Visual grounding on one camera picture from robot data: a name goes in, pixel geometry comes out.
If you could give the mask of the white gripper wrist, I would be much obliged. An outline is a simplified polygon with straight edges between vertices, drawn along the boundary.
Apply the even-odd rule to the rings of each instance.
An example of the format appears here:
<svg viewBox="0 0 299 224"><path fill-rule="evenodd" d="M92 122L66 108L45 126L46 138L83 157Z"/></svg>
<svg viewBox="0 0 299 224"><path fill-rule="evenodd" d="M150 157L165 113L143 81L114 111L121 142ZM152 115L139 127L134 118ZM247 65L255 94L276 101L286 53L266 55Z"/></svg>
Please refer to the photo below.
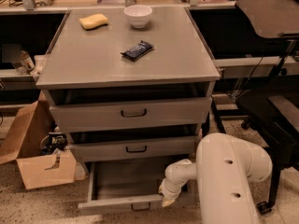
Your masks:
<svg viewBox="0 0 299 224"><path fill-rule="evenodd" d="M164 171L164 179L158 188L162 194L162 207L173 204L181 193L182 187L189 181L197 178L196 163L183 159L168 165Z"/></svg>

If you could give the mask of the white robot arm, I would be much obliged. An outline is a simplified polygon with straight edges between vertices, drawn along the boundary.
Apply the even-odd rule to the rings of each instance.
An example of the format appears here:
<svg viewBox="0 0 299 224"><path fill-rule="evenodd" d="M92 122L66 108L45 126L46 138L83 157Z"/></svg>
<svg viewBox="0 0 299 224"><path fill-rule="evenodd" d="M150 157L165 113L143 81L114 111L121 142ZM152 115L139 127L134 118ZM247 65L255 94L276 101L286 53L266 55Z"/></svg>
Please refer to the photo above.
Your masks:
<svg viewBox="0 0 299 224"><path fill-rule="evenodd" d="M271 172L272 161L262 147L211 133L200 141L195 162L184 159L167 166L158 192L168 206L195 180L203 224L260 224L249 184L264 181Z"/></svg>

